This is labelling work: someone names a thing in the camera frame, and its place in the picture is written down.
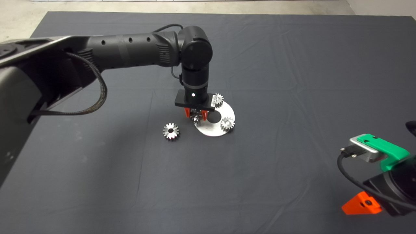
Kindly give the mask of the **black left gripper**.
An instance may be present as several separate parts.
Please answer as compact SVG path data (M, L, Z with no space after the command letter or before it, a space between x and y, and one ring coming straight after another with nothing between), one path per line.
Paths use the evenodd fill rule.
M216 95L207 93L206 98L199 102L200 98L197 94L198 93L196 93L195 96L192 96L191 92L179 90L175 98L175 105L184 108L185 116L187 118L190 118L191 116L191 109L202 110L202 120L207 120L209 113L207 110L214 110L216 107Z

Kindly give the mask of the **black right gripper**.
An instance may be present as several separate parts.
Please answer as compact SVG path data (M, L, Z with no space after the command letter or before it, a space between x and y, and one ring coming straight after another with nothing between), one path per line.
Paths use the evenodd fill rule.
M415 206L415 171L391 170L376 175L364 185L390 198ZM367 192L362 191L341 207L346 215L373 215L383 211L382 206Z

